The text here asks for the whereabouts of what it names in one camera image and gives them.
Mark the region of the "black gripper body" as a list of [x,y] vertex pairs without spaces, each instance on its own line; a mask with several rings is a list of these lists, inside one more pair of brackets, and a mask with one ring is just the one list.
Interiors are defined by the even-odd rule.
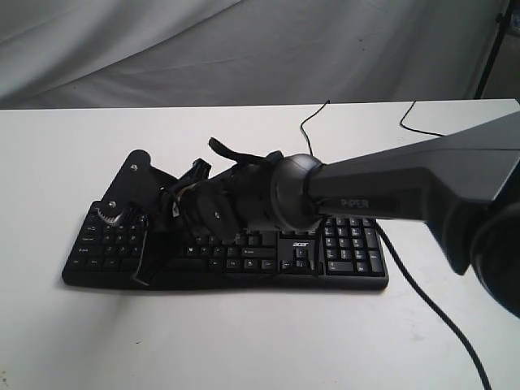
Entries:
[[104,223],[119,226],[131,215],[163,217],[173,236],[216,236],[230,241],[243,230],[280,231],[284,224],[271,199],[271,177],[283,157],[220,156],[233,162],[220,174],[187,185],[151,164],[144,150],[132,151],[97,208]]

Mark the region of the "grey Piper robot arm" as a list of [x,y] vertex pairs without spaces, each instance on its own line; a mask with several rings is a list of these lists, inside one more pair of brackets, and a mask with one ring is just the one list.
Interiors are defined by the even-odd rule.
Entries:
[[519,115],[419,143],[323,163],[308,154],[239,153],[210,176],[198,159],[180,178],[131,152],[97,212],[112,226],[143,214],[171,247],[205,234],[308,231],[328,217],[424,222],[452,270],[472,270],[490,296],[519,312]]

